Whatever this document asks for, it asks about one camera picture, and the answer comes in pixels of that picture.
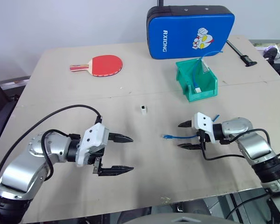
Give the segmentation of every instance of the table surface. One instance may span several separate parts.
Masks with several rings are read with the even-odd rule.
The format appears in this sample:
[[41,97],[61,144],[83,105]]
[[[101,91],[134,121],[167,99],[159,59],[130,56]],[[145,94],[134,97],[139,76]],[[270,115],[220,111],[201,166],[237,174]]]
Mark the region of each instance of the table surface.
[[[275,152],[280,152],[280,77],[243,36],[229,40],[258,64],[245,67],[226,44],[223,53],[205,58],[218,78],[218,96],[189,103],[175,80],[175,62],[154,60],[146,43],[127,43],[46,51],[14,109],[0,140],[0,160],[9,147],[47,114],[73,104],[96,108],[111,132],[128,135],[133,143],[109,142],[103,167],[126,165],[133,171],[119,176],[98,177],[93,166],[56,164],[53,177],[45,182],[23,221],[39,222],[151,205],[173,203],[261,187],[258,177],[241,158],[205,161],[201,151],[178,148],[189,140],[165,140],[161,134],[189,136],[190,128],[178,128],[196,112],[217,122],[248,118],[255,128],[266,129]],[[70,72],[71,64],[86,63],[94,56],[114,54],[123,69],[112,77],[98,78],[87,71]],[[143,116],[140,105],[147,106]],[[95,114],[74,108],[48,119],[15,149],[11,161],[30,138],[57,128],[83,134]],[[239,154],[236,144],[207,144],[207,156]]]

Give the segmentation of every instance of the blue cable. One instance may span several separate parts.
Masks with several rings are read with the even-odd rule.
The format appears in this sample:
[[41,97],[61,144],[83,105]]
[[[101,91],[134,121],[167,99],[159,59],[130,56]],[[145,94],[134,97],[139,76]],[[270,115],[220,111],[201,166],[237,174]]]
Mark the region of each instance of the blue cable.
[[193,74],[192,74],[194,88],[199,88],[199,85],[197,84],[196,79],[195,79],[195,73],[196,73],[196,68],[197,68],[198,63],[203,59],[203,57],[205,57],[205,56],[207,56],[207,55],[210,55],[210,54],[212,54],[212,53],[216,53],[216,52],[223,53],[223,51],[220,51],[220,50],[211,51],[211,52],[209,52],[209,53],[206,53],[206,54],[203,55],[202,57],[200,57],[200,58],[197,60],[197,62],[195,63],[194,68],[193,68]]
[[[212,121],[215,122],[218,119],[219,116],[220,116],[220,114],[215,116],[215,118]],[[197,137],[197,135],[193,135],[193,136],[189,136],[189,137],[173,136],[173,135],[169,135],[169,134],[163,135],[164,139],[192,139],[194,137]]]

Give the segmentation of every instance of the green plastic bin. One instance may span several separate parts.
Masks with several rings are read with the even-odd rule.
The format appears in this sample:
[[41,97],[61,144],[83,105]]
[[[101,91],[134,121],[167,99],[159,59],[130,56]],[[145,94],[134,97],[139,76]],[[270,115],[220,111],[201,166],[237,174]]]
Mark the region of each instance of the green plastic bin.
[[[193,84],[193,68],[198,60],[200,61],[196,67],[195,80],[200,87],[200,93],[195,92]],[[218,94],[217,77],[200,58],[176,62],[176,65],[178,68],[176,80],[181,85],[182,93],[186,95],[189,102]]]

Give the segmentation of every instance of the cartoon character print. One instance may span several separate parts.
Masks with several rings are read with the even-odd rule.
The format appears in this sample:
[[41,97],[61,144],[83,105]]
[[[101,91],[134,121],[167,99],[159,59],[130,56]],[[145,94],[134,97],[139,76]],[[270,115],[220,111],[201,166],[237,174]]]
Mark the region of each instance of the cartoon character print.
[[194,49],[204,49],[208,47],[213,41],[213,37],[208,33],[206,28],[201,27],[198,29],[197,37],[194,39],[193,47]]

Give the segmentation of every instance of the blue pouch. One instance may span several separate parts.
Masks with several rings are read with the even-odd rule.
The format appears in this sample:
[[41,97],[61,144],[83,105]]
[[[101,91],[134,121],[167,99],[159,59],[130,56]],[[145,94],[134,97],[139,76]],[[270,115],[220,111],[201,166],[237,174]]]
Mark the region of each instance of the blue pouch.
[[233,23],[234,15],[224,6],[152,7],[147,13],[149,53],[155,59],[168,59],[220,51]]

